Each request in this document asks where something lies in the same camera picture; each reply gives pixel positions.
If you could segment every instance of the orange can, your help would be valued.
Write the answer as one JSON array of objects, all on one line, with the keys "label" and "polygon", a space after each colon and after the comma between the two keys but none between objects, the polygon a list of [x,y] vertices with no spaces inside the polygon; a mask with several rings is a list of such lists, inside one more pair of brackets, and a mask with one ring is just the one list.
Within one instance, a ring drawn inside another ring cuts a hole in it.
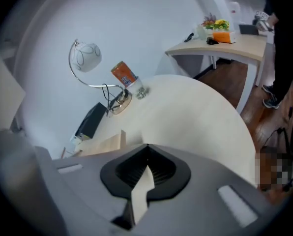
[{"label": "orange can", "polygon": [[126,65],[125,62],[119,62],[113,69],[112,74],[119,79],[121,83],[125,87],[134,83],[137,79],[136,75],[130,70],[130,68]]}]

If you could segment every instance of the black device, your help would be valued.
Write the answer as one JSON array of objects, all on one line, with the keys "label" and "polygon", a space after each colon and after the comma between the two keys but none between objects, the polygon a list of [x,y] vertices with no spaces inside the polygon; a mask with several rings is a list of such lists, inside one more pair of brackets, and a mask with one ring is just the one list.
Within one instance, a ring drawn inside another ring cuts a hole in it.
[{"label": "black device", "polygon": [[153,145],[140,146],[105,164],[100,171],[102,183],[111,195],[127,200],[123,214],[119,214],[112,223],[127,230],[135,226],[131,192],[147,166],[152,171],[155,184],[155,188],[147,193],[148,204],[150,201],[172,199],[190,180],[191,171],[187,163]]},{"label": "black device", "polygon": [[240,34],[259,35],[259,31],[255,25],[239,25]]},{"label": "black device", "polygon": [[216,44],[218,44],[219,42],[217,42],[216,40],[214,40],[212,37],[208,37],[208,38],[206,39],[206,43],[207,43],[208,45],[216,45]]},{"label": "black device", "polygon": [[82,141],[93,138],[105,112],[106,107],[104,107],[101,103],[97,103],[83,119],[80,127],[75,133],[75,136]]},{"label": "black device", "polygon": [[191,39],[192,39],[192,37],[194,36],[194,33],[191,33],[187,38],[186,38],[186,40],[184,41],[185,43],[186,42],[189,42]]}]

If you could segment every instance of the wooden desk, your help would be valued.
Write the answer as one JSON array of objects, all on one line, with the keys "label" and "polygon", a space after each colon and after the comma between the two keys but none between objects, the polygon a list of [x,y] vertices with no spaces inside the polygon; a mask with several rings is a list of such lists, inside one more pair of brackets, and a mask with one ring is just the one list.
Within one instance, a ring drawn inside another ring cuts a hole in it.
[{"label": "wooden desk", "polygon": [[205,40],[195,39],[178,44],[165,53],[174,55],[208,55],[211,56],[213,68],[216,68],[214,57],[234,59],[248,65],[245,86],[236,110],[241,113],[254,85],[257,67],[259,66],[256,86],[259,85],[264,66],[266,36],[242,35],[237,33],[237,42],[233,44],[219,43],[208,45]]},{"label": "wooden desk", "polygon": [[126,144],[155,144],[216,160],[255,184],[255,147],[235,108],[197,80],[158,75],[143,80],[144,99],[133,98],[119,115],[102,118],[91,142],[126,132]]}]

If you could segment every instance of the sneaker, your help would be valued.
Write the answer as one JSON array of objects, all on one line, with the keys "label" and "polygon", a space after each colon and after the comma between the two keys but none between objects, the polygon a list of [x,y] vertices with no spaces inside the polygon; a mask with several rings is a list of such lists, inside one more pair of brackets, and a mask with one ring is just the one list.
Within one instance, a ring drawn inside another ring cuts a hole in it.
[{"label": "sneaker", "polygon": [[263,89],[266,93],[269,93],[271,96],[274,96],[273,85],[271,85],[271,86],[263,85],[262,89]]},{"label": "sneaker", "polygon": [[268,100],[263,100],[263,104],[266,108],[278,109],[281,104],[281,101],[278,101],[277,97],[275,97],[275,95],[272,94]]}]

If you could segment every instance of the tissue box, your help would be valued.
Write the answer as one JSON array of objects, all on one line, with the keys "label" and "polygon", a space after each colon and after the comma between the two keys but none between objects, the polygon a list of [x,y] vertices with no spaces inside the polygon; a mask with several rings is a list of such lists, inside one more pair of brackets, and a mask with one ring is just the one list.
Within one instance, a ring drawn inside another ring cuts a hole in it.
[{"label": "tissue box", "polygon": [[213,38],[217,42],[235,43],[236,35],[234,31],[217,31],[213,33]]}]

